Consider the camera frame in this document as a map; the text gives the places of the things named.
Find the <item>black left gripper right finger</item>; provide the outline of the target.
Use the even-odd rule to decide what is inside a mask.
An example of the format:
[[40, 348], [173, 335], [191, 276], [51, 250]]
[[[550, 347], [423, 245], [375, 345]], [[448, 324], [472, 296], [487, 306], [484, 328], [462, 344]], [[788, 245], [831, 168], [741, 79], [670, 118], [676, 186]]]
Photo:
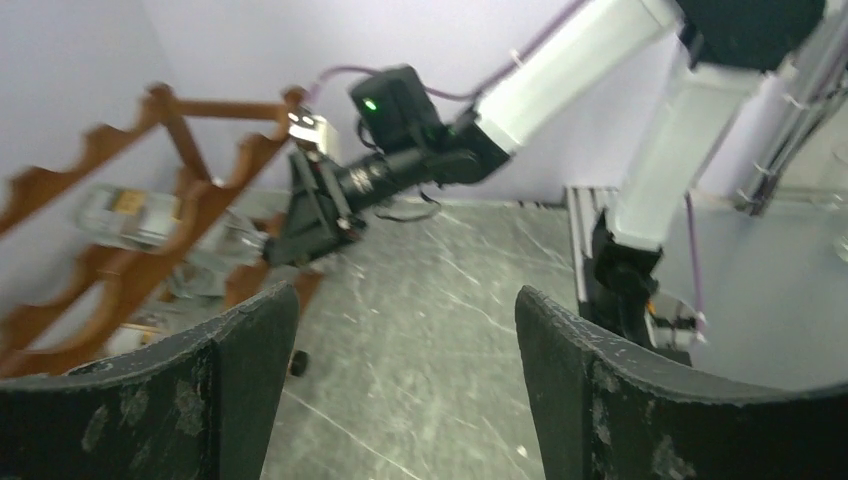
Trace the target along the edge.
[[674, 362], [525, 286], [517, 341], [548, 479], [843, 479], [847, 388], [791, 392]]

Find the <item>clear bottle gold label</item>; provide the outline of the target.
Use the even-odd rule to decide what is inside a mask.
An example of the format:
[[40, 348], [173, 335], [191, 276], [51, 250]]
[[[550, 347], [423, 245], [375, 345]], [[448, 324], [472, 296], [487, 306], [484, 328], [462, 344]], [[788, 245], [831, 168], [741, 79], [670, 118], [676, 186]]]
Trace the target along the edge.
[[[178, 197], [110, 184], [89, 188], [75, 210], [75, 226], [94, 243], [154, 251], [177, 231]], [[269, 235], [245, 215], [227, 209], [188, 251], [186, 261], [213, 271], [251, 265]]]

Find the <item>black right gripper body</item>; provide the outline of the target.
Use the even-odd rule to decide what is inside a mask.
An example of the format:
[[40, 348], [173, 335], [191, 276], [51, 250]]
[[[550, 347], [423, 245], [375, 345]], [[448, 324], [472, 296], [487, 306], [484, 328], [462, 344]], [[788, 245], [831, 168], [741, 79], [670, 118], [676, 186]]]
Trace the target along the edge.
[[288, 230], [335, 228], [348, 212], [357, 214], [411, 186], [411, 151], [374, 153], [342, 166], [320, 154], [312, 161], [303, 151], [288, 156], [293, 175]]

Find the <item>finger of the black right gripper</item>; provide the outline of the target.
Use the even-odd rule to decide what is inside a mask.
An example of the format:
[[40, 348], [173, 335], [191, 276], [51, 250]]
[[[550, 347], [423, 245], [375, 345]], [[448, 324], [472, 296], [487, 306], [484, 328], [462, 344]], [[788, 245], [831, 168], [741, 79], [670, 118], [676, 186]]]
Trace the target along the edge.
[[289, 155], [292, 188], [285, 218], [265, 242], [272, 267], [305, 266], [359, 241], [365, 219], [352, 211], [336, 175], [341, 167], [320, 152]]

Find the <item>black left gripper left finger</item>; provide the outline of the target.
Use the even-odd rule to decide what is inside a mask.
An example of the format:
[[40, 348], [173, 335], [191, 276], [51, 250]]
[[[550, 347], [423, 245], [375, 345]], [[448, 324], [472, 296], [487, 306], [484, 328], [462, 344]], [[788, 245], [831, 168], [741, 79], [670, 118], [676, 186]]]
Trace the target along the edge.
[[300, 305], [277, 284], [130, 353], [1, 384], [5, 479], [257, 479]]

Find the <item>brown wooden wine rack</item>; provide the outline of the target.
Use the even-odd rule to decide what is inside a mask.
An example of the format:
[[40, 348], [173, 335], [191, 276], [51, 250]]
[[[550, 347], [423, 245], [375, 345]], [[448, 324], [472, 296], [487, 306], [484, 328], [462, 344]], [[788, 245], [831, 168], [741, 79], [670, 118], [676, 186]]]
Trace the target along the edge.
[[[143, 97], [132, 127], [100, 125], [87, 132], [70, 170], [33, 167], [15, 177], [1, 214], [3, 233], [155, 128], [168, 132], [182, 163], [172, 193], [111, 185], [85, 193], [74, 222], [90, 244], [63, 292], [43, 304], [19, 307], [3, 322], [2, 377], [59, 375], [96, 359], [113, 334], [186, 264], [225, 276], [227, 306], [254, 295], [269, 270], [261, 257], [264, 244], [280, 235], [286, 218], [254, 220], [233, 205], [292, 140], [306, 97], [304, 88], [294, 86], [276, 102], [185, 99], [159, 83]], [[267, 136], [247, 136], [229, 178], [216, 184], [189, 129], [192, 117], [271, 121], [275, 129]]]

